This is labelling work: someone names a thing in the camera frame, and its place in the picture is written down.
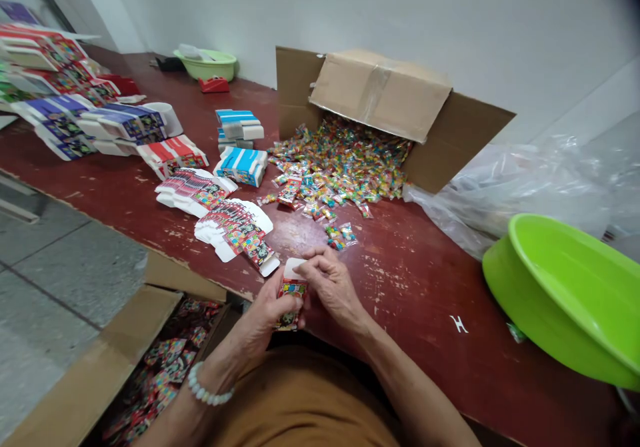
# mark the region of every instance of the plastic basin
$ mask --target plastic basin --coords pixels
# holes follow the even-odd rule
[[[541,349],[640,391],[640,265],[580,230],[522,213],[482,266],[500,306]]]
[[[216,61],[186,58],[180,53],[180,50],[174,50],[173,54],[182,60],[182,63],[187,69],[187,73],[195,79],[201,78],[202,80],[209,80],[214,77],[223,77],[227,79],[227,81],[233,80],[237,59],[232,54],[216,50],[202,51],[212,56],[212,58],[215,58]]]

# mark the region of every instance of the white bead bracelet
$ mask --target white bead bracelet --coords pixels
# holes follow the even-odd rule
[[[187,379],[187,381],[189,382],[189,388],[193,392],[193,395],[195,395],[196,399],[201,400],[207,405],[226,404],[231,398],[231,396],[233,395],[234,389],[231,388],[231,390],[228,391],[226,394],[222,394],[219,396],[214,395],[210,392],[207,392],[205,388],[198,383],[198,379],[196,378],[198,374],[198,369],[200,368],[201,365],[202,365],[202,362],[198,362],[197,364],[195,364],[192,367],[191,371],[189,372],[189,377]]]

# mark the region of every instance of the red object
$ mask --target red object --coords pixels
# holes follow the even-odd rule
[[[209,80],[198,79],[202,93],[223,93],[229,91],[229,82],[222,77],[214,77]]]
[[[130,95],[140,95],[140,89],[135,84],[133,79],[128,77],[121,77],[120,75],[106,74],[99,75],[99,79],[112,81],[123,97],[129,97]]]
[[[148,54],[118,55],[97,47],[87,52],[135,78],[149,101],[171,102],[185,133],[212,164],[219,159],[211,133],[215,109],[251,110],[265,128],[260,150],[279,139],[279,115],[289,110],[279,112],[278,92],[269,87],[237,79],[233,96],[197,95],[184,75],[150,69]],[[61,161],[20,120],[0,131],[0,169],[244,298],[255,298],[264,285],[250,259],[239,256],[224,264],[211,246],[196,240],[196,217],[156,201],[157,177],[138,157]],[[232,198],[264,197],[279,174],[268,164],[260,188],[239,189]],[[309,246],[326,245],[325,230],[308,218],[275,202],[262,208],[274,225],[265,239],[276,252],[299,257]],[[516,344],[481,264],[420,205],[383,200],[371,205],[371,213],[373,219],[363,219],[353,205],[340,209],[341,223],[362,229],[354,230],[359,246],[340,252],[340,260],[364,308],[463,414],[528,447],[611,444],[611,427],[625,415],[613,387],[573,372],[533,342]],[[167,226],[178,234],[169,235]],[[19,238],[9,236],[7,242]],[[307,325],[315,335],[357,355],[326,312],[309,313]],[[459,333],[449,316],[459,316],[469,333]]]

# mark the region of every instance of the floor tile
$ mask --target floor tile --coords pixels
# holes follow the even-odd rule
[[[0,185],[0,198],[34,213],[44,208],[33,225],[0,213],[0,260],[9,265],[89,221],[86,215],[44,195],[26,196]]]
[[[96,335],[21,278],[0,274],[0,443]]]
[[[14,268],[103,327],[142,285],[146,255],[138,243],[92,221]]]

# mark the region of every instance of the cardboard box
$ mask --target cardboard box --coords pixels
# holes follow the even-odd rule
[[[366,50],[328,53],[309,101],[424,143],[452,86],[446,75]]]
[[[150,252],[146,276],[160,284],[180,285],[182,292],[142,286],[3,447],[81,445],[116,399],[185,295],[183,292],[199,300],[221,302],[226,298],[226,291],[217,284],[156,253]],[[194,363],[216,347],[238,318],[229,306],[221,308]]]
[[[322,54],[276,47],[280,138],[292,137],[301,123],[317,129],[322,111],[310,103],[309,96],[311,102],[324,103],[346,117],[366,117],[365,123],[392,133],[418,138],[426,129],[426,142],[414,145],[403,170],[409,181],[431,193],[447,185],[515,117],[507,110],[452,91],[444,77],[416,65],[383,60],[362,51],[331,54],[327,60],[330,64],[325,70]],[[376,69],[380,64],[387,65],[389,72]],[[368,86],[372,77],[370,84],[377,89]],[[333,87],[333,82],[344,87]],[[312,85],[320,88],[318,93],[312,91]],[[348,95],[346,87],[354,94]],[[369,99],[373,90],[378,92],[373,103],[377,97],[381,103],[367,107],[370,102],[362,103],[361,99]],[[429,105],[426,111],[421,102]]]

